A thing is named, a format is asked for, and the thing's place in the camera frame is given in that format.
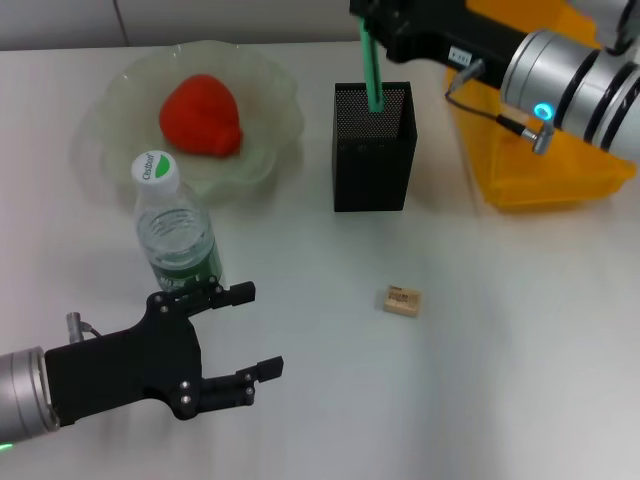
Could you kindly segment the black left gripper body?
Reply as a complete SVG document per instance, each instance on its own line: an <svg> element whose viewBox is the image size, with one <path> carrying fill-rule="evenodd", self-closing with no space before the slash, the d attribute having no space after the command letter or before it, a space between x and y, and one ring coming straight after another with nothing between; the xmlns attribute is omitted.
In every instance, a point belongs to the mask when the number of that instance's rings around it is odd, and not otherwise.
<svg viewBox="0 0 640 480"><path fill-rule="evenodd" d="M150 296L131 328L48 350L44 359L62 427L146 399L179 420L197 415L200 345L184 306L167 294Z"/></svg>

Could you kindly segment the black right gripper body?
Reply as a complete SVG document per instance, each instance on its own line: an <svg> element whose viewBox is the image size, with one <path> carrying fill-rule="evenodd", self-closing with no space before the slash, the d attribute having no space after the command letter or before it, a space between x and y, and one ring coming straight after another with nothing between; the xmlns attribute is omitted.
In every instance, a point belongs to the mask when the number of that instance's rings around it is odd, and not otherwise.
<svg viewBox="0 0 640 480"><path fill-rule="evenodd" d="M478 80L487 86L502 85L525 33L470 10L464 1L381 1L380 43L395 63L433 60L458 71L460 61L450 58L453 47L482 60Z"/></svg>

